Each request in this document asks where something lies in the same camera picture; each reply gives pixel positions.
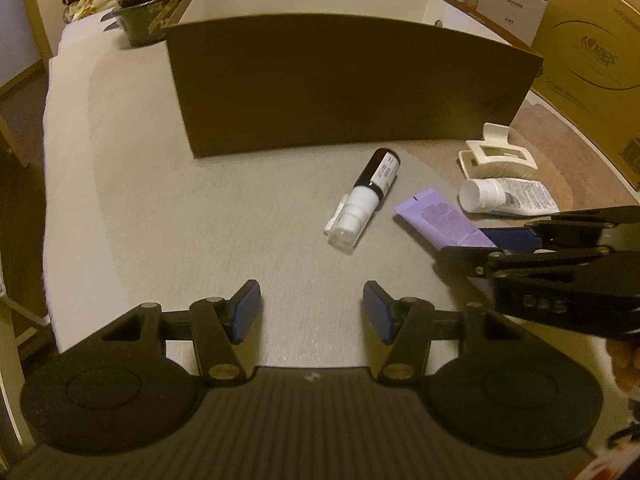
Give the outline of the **purple tube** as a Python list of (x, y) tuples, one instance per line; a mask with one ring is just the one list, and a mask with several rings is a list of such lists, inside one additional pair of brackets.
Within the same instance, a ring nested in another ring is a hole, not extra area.
[(436, 250), (448, 246), (495, 247), (487, 235), (434, 188), (416, 193), (397, 205), (395, 214)]

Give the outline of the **white squeeze tube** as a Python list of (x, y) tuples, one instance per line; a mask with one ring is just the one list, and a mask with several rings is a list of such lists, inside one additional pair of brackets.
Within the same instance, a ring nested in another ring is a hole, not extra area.
[(540, 217), (559, 212), (558, 205), (541, 182), (517, 178), (465, 180), (458, 200), (468, 214)]

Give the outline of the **cream hair claw clip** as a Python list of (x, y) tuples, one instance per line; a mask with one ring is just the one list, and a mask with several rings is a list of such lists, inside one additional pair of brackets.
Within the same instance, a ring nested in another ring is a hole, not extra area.
[(458, 163), (467, 179), (520, 178), (533, 180), (538, 165), (527, 148), (509, 141), (510, 127), (485, 122), (480, 140), (467, 140)]

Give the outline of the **black white spray bottle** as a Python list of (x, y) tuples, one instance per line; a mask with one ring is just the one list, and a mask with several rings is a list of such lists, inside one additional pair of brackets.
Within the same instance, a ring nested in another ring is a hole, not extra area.
[(328, 243), (351, 254), (370, 220), (390, 192), (400, 168), (400, 157), (390, 148), (378, 148), (358, 176), (352, 190), (341, 197), (324, 227)]

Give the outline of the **large brown cardboard carton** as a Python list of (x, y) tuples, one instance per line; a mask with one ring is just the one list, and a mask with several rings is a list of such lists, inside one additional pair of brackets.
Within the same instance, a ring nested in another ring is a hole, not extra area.
[(639, 186), (639, 0), (546, 0), (533, 90)]

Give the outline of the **white cardboard box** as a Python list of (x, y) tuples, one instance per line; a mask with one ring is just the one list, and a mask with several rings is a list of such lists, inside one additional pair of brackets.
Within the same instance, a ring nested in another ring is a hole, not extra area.
[(477, 0), (476, 10), (531, 46), (547, 9), (547, 0)]

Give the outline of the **brown cardboard storage box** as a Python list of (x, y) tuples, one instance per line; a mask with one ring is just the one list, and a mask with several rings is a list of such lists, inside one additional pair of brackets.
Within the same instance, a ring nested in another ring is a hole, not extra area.
[(166, 46), (195, 157), (475, 138), (542, 64), (454, 0), (181, 0)]

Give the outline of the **lower dark food tub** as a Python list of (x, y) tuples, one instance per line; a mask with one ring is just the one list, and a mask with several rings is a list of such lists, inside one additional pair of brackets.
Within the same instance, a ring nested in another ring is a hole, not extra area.
[(114, 15), (130, 46), (145, 47), (165, 39), (165, 26), (181, 0), (150, 0), (117, 8)]

